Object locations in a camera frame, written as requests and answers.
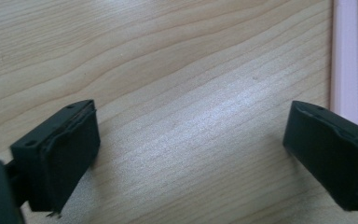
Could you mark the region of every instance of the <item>wooden tabletop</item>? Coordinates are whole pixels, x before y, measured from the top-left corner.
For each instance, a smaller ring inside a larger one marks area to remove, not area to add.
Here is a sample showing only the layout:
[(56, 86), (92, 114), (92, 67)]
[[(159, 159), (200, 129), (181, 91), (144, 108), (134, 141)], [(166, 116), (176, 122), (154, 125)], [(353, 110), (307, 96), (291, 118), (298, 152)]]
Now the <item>wooden tabletop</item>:
[(0, 1), (0, 160), (85, 99), (102, 138), (28, 223), (358, 223), (282, 146), (293, 100), (328, 106), (332, 4)]

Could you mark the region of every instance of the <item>pink strip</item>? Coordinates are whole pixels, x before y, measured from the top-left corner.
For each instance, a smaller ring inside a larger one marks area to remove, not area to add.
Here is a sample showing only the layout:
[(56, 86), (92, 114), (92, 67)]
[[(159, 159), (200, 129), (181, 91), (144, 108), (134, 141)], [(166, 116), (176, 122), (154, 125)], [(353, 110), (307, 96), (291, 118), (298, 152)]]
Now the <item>pink strip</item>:
[(336, 0), (331, 110), (358, 124), (357, 0)]

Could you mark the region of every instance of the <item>pink object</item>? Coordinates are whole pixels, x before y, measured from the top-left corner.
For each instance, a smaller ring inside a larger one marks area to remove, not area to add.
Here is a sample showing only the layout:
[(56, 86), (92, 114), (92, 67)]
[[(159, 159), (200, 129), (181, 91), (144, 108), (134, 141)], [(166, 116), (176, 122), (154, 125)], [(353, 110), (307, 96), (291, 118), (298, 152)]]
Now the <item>pink object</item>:
[(357, 0), (334, 5), (331, 110), (358, 124)]

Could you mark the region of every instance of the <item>pink bar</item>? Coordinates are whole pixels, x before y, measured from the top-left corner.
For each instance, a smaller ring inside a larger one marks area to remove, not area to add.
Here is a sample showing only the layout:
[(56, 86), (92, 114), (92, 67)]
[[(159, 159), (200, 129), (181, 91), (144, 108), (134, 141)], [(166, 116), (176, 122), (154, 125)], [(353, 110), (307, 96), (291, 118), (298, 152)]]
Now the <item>pink bar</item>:
[(357, 0), (336, 0), (331, 110), (358, 124)]

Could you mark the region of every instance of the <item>light wood surface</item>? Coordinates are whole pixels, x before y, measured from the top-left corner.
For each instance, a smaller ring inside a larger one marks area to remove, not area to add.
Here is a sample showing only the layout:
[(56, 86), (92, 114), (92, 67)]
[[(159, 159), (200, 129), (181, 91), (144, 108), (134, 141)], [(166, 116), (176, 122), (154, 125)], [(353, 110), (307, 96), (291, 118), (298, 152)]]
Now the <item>light wood surface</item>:
[(332, 1), (0, 1), (0, 159), (94, 99), (95, 165), (28, 223), (358, 223), (282, 146), (328, 106)]

